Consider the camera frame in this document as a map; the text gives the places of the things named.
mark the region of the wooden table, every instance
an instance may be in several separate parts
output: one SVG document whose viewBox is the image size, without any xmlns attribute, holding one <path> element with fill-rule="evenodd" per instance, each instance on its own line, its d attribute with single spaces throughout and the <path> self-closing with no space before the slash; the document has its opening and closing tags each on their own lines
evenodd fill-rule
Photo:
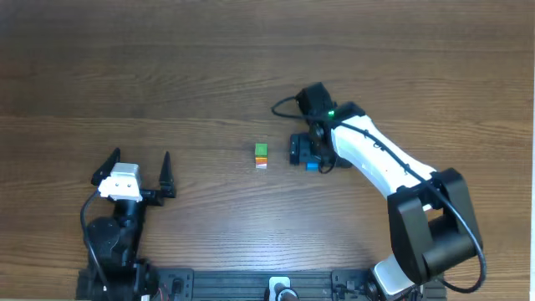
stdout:
<svg viewBox="0 0 535 301">
<path fill-rule="evenodd" d="M 307 126 L 269 108 L 316 81 L 466 178 L 488 280 L 451 299 L 527 299 L 533 2 L 521 0 L 0 1 L 0 297 L 74 297 L 79 209 L 117 146 L 147 187 L 171 152 L 179 197 L 149 210 L 141 247 L 158 266 L 386 258 L 386 202 L 359 172 L 288 164 L 288 137 Z M 446 276 L 468 286 L 477 273 L 471 260 Z"/>
</svg>

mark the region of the wood grain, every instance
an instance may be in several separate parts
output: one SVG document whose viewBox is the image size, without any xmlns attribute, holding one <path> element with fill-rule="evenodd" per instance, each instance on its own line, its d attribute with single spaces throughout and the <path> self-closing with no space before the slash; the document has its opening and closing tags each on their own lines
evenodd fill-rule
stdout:
<svg viewBox="0 0 535 301">
<path fill-rule="evenodd" d="M 288 137 L 306 125 L 270 114 L 323 81 L 418 160 L 466 178 L 489 273 L 450 298 L 527 299 L 532 12 L 527 0 L 0 0 L 0 297 L 74 297 L 79 209 L 116 146 L 147 186 L 171 152 L 179 197 L 149 210 L 141 246 L 159 266 L 384 259 L 380 194 L 354 170 L 290 166 Z M 471 260 L 446 276 L 476 274 Z"/>
</svg>

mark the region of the green block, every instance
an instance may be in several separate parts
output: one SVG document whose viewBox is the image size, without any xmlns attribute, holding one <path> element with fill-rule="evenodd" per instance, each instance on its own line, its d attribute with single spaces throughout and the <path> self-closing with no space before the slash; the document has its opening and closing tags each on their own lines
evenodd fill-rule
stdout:
<svg viewBox="0 0 535 301">
<path fill-rule="evenodd" d="M 257 157 L 268 157 L 268 145 L 265 143 L 257 143 L 257 147 L 254 150 L 254 155 Z"/>
</svg>

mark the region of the wooden tabletop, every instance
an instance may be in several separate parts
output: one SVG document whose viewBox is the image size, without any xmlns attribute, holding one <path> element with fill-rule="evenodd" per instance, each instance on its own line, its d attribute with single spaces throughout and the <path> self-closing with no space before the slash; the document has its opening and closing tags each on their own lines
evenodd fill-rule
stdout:
<svg viewBox="0 0 535 301">
<path fill-rule="evenodd" d="M 323 81 L 470 189 L 483 289 L 529 287 L 533 2 L 0 1 L 0 297 L 73 298 L 79 210 L 115 147 L 178 198 L 150 208 L 141 253 L 198 270 L 369 268 L 390 253 L 386 201 L 355 169 L 288 163 L 304 122 L 270 106 Z M 281 108 L 298 113 L 295 104 Z M 267 143 L 266 170 L 255 143 Z M 95 202 L 90 216 L 109 215 Z M 476 281 L 477 261 L 446 273 Z"/>
</svg>

